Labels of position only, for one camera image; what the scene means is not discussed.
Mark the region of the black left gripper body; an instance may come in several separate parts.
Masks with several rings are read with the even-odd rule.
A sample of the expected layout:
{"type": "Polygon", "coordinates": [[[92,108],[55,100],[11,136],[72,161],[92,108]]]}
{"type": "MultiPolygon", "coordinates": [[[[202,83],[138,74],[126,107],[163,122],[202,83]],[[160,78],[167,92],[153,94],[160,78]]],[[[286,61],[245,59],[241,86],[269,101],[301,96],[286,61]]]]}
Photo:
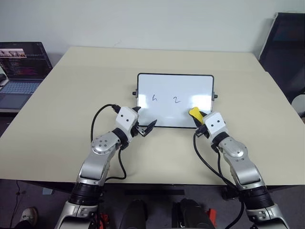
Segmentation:
{"type": "Polygon", "coordinates": [[[131,128],[131,136],[135,137],[138,134],[140,134],[141,136],[144,137],[146,135],[146,131],[145,131],[145,128],[140,127],[138,121],[136,121],[135,124],[131,128]]]}

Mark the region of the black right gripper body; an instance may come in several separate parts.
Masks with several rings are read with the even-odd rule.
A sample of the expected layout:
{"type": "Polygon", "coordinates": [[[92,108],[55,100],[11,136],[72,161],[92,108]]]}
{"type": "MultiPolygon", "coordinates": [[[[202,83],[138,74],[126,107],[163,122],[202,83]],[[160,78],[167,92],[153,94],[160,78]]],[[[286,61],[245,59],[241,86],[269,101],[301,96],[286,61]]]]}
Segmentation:
{"type": "Polygon", "coordinates": [[[208,132],[208,128],[206,125],[199,126],[196,129],[195,134],[197,137],[205,136],[207,139],[209,138],[209,132],[208,132]]]}

